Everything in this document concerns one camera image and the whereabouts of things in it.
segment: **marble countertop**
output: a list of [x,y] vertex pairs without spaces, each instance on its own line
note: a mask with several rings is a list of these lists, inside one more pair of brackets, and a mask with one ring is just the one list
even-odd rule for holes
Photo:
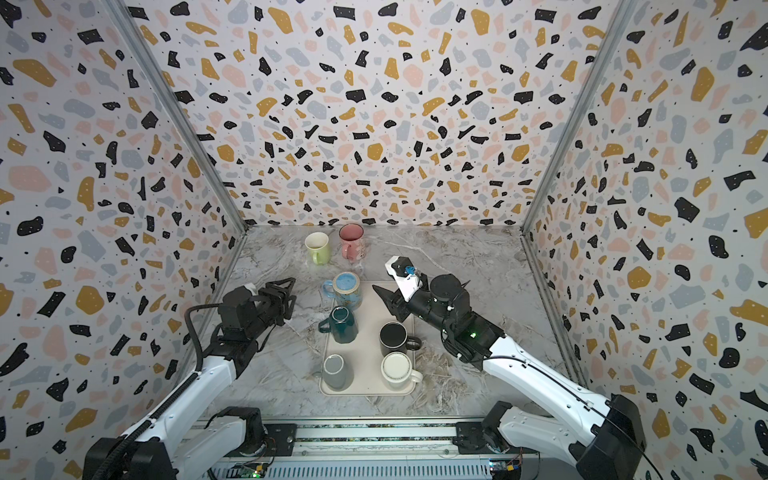
[[[453,273],[462,282],[469,280],[473,310],[541,361],[565,371],[517,228],[366,227],[366,256],[350,263],[341,256],[339,227],[255,227],[248,233],[224,291],[293,276],[296,307],[293,318],[275,329],[264,351],[216,398],[205,417],[228,406],[256,406],[268,416],[484,416],[498,400],[542,413],[509,384],[450,356],[438,330],[424,322],[415,326],[415,334],[424,340],[415,358],[424,381],[412,394],[323,395],[318,378],[326,339],[317,332],[317,323],[327,316],[331,300],[320,285],[343,271],[355,272],[361,280],[391,280],[384,263],[392,255],[409,257],[430,279]],[[304,238],[315,231],[331,239],[333,257],[323,266],[312,263],[304,247]],[[219,322],[214,314],[201,337],[204,346]]]

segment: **tray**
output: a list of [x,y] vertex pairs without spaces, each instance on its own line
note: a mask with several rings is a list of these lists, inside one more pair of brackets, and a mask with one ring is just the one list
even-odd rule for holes
[[[335,353],[344,357],[353,370],[352,383],[344,390],[336,391],[320,379],[320,392],[327,396],[404,396],[410,395],[416,384],[410,381],[404,389],[393,390],[384,380],[381,364],[384,357],[379,348],[379,330],[385,323],[396,321],[389,314],[384,302],[373,291],[373,285],[382,286],[388,290],[397,290],[397,283],[390,282],[360,282],[362,302],[353,310],[357,322],[357,337],[350,343],[337,343],[333,334],[327,333],[326,351],[323,360]],[[408,316],[403,326],[409,335],[413,335],[413,315]],[[413,350],[407,351],[414,369],[416,369]]]

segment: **wall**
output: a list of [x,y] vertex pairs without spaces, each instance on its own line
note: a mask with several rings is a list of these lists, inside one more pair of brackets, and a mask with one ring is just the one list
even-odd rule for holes
[[80,478],[175,384],[235,229],[95,2],[3,2],[0,477]]
[[474,225],[524,217],[616,5],[127,3],[246,222]]
[[665,478],[768,462],[763,5],[638,2],[531,234],[589,386],[640,406]]

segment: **cup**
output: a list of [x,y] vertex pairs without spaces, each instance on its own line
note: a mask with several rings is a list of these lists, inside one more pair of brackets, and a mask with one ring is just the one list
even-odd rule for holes
[[350,343],[357,337],[355,316],[345,306],[338,306],[331,314],[317,324],[320,333],[331,333],[336,343]]
[[400,322],[389,322],[385,323],[379,331],[379,347],[382,355],[387,356],[392,352],[405,353],[406,350],[418,350],[422,348],[422,341],[420,338],[410,336]]
[[394,390],[405,388],[411,381],[419,383],[424,379],[421,372],[413,369],[411,359],[402,352],[392,352],[384,357],[382,375]]
[[307,235],[304,246],[310,251],[316,265],[325,265],[331,260],[331,245],[327,235],[315,232]]
[[323,282],[323,293],[336,298],[340,306],[354,310],[362,302],[360,278],[352,272],[341,272],[333,280]]
[[352,369],[341,355],[330,355],[323,362],[323,381],[331,390],[338,392],[346,389],[353,378]]
[[366,254],[365,244],[362,242],[362,227],[357,223],[348,223],[339,230],[341,238],[341,255],[350,262],[360,260]]

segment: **white mug handle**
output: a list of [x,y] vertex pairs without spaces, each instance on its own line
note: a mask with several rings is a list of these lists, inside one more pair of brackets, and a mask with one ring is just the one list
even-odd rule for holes
[[424,379],[424,375],[422,375],[421,372],[417,370],[411,370],[411,380],[413,380],[414,383],[420,383]]

